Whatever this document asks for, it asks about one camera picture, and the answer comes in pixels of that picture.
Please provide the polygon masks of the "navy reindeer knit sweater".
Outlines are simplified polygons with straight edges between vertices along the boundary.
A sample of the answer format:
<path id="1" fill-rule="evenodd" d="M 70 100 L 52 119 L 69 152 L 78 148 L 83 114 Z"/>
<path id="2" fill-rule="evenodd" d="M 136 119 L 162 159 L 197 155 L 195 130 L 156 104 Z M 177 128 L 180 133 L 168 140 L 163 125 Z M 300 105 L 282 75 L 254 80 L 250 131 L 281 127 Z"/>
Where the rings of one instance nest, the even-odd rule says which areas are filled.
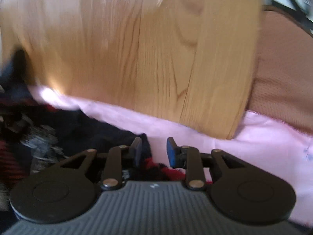
<path id="1" fill-rule="evenodd" d="M 17 49 L 1 71 L 1 216 L 13 209 L 10 193 L 23 179 L 87 149 L 98 154 L 142 140 L 136 168 L 122 166 L 132 180 L 180 181 L 185 175 L 152 160 L 148 138 L 88 117 L 81 110 L 40 105 L 24 82 L 27 55 Z"/>

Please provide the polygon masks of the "brown padded chair back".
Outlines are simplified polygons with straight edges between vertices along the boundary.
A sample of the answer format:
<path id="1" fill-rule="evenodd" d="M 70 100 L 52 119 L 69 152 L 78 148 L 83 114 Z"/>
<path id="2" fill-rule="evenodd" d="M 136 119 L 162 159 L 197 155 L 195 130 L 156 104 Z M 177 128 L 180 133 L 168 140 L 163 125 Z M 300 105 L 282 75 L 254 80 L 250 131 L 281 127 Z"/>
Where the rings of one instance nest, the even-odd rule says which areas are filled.
<path id="1" fill-rule="evenodd" d="M 312 134 L 312 33 L 266 6 L 247 109 Z"/>

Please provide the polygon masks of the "wooden headboard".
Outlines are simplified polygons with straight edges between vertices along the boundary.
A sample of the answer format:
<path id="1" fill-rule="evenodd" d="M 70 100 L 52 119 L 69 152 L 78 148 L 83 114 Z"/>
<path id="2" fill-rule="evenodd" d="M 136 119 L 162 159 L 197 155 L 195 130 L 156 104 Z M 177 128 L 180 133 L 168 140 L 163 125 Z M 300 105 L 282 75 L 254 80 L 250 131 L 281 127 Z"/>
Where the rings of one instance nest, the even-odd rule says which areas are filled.
<path id="1" fill-rule="evenodd" d="M 1 0 L 2 55 L 26 80 L 233 138 L 263 0 Z"/>

